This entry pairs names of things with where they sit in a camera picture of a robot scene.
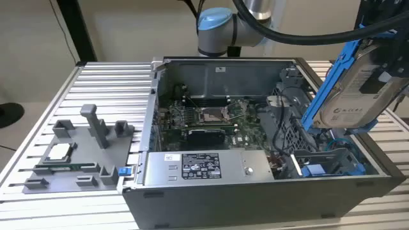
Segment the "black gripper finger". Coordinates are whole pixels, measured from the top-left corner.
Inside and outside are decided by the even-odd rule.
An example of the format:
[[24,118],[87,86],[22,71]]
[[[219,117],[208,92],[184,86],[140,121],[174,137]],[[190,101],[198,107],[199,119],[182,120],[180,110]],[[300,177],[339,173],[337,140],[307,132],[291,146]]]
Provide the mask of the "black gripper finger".
[[363,94],[377,94],[388,81],[389,73],[385,71],[376,71],[363,84],[360,92]]

